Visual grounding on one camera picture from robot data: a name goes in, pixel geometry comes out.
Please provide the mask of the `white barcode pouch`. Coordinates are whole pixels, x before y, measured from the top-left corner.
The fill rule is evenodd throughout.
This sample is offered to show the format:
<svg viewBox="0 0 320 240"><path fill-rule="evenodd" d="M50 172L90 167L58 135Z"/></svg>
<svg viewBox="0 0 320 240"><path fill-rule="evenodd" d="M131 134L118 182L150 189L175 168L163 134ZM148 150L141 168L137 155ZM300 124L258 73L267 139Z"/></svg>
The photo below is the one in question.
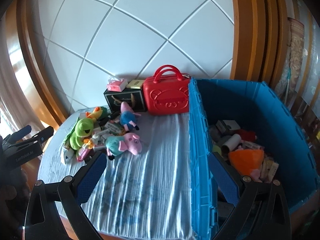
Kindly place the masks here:
<svg viewBox="0 0 320 240"><path fill-rule="evenodd" d="M71 148L62 148L61 150L61 163L63 165L69 164L74 156L74 150Z"/></svg>

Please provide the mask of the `white paper roll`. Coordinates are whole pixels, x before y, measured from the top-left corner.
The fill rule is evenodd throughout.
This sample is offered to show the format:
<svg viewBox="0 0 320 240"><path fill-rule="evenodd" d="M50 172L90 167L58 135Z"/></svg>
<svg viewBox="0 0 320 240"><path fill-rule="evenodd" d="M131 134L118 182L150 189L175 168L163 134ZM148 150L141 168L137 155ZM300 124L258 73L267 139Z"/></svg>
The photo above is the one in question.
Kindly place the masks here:
<svg viewBox="0 0 320 240"><path fill-rule="evenodd" d="M240 144L241 137L238 134L232 135L226 142L221 146L221 153L223 157L226 157L229 152L232 152Z"/></svg>

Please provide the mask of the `black gift bag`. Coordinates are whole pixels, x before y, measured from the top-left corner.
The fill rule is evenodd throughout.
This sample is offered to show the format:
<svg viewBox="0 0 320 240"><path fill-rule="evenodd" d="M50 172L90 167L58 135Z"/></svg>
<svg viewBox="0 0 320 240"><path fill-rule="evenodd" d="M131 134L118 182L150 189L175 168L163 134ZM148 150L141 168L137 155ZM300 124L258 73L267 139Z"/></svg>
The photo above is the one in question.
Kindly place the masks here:
<svg viewBox="0 0 320 240"><path fill-rule="evenodd" d="M104 97L111 112L120 111L122 102L128 103L135 112L147 111L142 89L125 88L122 92L105 90Z"/></svg>

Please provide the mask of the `gold small box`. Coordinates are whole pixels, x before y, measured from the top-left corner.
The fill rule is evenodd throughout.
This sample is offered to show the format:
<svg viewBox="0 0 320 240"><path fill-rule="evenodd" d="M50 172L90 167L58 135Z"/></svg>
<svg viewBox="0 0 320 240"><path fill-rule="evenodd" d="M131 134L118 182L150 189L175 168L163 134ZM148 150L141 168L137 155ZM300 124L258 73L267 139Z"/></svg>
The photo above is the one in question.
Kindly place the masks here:
<svg viewBox="0 0 320 240"><path fill-rule="evenodd" d="M129 89L141 89L143 87L144 80L132 80L127 84Z"/></svg>

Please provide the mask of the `green frog plush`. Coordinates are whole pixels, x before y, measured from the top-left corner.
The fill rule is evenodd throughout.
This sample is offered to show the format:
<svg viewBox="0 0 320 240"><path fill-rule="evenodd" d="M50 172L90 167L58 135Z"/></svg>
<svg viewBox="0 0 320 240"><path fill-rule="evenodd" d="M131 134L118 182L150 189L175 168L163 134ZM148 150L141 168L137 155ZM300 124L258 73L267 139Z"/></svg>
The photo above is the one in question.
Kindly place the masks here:
<svg viewBox="0 0 320 240"><path fill-rule="evenodd" d="M79 119L75 124L70 136L69 136L69 145L70 147L77 151L83 144L84 140L88 139L93 132L94 121L91 118Z"/></svg>

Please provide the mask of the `teal-dressed pig plush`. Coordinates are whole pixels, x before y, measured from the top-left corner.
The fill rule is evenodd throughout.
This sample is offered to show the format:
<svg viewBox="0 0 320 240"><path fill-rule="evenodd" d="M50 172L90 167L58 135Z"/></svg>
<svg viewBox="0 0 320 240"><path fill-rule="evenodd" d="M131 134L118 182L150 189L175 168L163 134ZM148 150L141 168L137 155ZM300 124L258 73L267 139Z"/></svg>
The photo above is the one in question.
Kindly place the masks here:
<svg viewBox="0 0 320 240"><path fill-rule="evenodd" d="M129 151L133 155L142 152L140 136L136 133L126 133L123 136L110 136L105 140L107 157L114 160L116 156Z"/></svg>

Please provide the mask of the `white rabbit plush orange scarf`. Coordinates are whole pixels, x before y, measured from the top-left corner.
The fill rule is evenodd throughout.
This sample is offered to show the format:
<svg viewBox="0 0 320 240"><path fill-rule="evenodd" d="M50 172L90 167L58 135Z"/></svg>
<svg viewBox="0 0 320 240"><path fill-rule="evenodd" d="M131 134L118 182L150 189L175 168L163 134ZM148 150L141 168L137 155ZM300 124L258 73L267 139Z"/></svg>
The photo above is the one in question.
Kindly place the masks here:
<svg viewBox="0 0 320 240"><path fill-rule="evenodd" d="M84 139L83 142L84 142L84 144L83 144L82 148L91 150L91 149L99 146L100 136L97 134L94 134L93 137L91 137L89 139Z"/></svg>

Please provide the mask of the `duck plush green hood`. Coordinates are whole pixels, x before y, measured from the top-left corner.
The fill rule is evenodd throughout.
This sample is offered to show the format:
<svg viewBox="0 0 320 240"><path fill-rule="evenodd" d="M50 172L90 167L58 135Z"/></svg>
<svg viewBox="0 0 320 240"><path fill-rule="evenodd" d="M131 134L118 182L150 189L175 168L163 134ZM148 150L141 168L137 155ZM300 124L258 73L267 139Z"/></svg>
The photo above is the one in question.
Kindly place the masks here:
<svg viewBox="0 0 320 240"><path fill-rule="evenodd" d="M108 117L108 110L106 107L95 107L92 112L85 113L87 118L92 119L94 122L101 121Z"/></svg>

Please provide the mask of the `blue-bodied pig plush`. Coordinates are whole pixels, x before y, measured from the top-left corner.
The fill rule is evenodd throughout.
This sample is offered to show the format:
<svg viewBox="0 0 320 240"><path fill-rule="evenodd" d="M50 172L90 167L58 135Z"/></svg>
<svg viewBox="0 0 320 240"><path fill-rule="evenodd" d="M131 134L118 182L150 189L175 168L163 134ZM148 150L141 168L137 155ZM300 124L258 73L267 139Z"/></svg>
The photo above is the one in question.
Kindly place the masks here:
<svg viewBox="0 0 320 240"><path fill-rule="evenodd" d="M141 116L141 114L134 112L127 102L121 103L120 112L120 124L125 131L129 132L133 129L138 131L137 117Z"/></svg>

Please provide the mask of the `blue plastic crate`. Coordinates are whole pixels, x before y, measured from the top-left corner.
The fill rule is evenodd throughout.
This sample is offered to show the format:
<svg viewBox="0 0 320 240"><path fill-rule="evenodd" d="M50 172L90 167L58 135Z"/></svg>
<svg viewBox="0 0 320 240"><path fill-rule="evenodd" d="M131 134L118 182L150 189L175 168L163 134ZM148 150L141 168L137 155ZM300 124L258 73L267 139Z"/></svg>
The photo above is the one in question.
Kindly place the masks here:
<svg viewBox="0 0 320 240"><path fill-rule="evenodd" d="M290 216L319 189L316 162L304 134L266 83L193 79L189 83L191 224L198 239L215 239L234 208L208 165L208 154L214 153L209 128L222 120L254 132L258 144L279 164L272 182L280 182Z"/></svg>

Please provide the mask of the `orange-dressed pig plush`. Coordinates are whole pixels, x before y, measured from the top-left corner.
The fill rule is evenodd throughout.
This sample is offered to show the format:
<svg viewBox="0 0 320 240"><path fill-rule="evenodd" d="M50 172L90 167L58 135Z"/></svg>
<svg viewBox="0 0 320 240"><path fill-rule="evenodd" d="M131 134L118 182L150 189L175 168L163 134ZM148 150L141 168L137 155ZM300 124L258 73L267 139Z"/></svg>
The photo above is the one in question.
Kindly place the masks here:
<svg viewBox="0 0 320 240"><path fill-rule="evenodd" d="M256 182L261 182L261 167L264 161L263 150L244 149L229 152L231 165L241 176L249 176Z"/></svg>

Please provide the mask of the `pink tissue pack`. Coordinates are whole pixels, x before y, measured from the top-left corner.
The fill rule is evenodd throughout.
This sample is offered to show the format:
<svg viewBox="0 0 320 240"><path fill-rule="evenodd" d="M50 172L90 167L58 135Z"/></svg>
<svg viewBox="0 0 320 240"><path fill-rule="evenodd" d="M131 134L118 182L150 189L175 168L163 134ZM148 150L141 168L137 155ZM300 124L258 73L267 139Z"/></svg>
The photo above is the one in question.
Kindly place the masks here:
<svg viewBox="0 0 320 240"><path fill-rule="evenodd" d="M126 79L109 79L107 90L112 92L122 92L128 85Z"/></svg>

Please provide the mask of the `red bear suitcase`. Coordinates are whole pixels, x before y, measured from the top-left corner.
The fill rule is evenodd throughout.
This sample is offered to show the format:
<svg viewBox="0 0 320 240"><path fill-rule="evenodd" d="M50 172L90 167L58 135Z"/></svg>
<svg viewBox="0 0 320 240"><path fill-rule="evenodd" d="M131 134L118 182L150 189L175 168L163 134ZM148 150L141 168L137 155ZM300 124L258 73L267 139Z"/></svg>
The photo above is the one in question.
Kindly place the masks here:
<svg viewBox="0 0 320 240"><path fill-rule="evenodd" d="M189 74L173 65L159 67L143 83L148 112L152 115L171 115L189 112Z"/></svg>

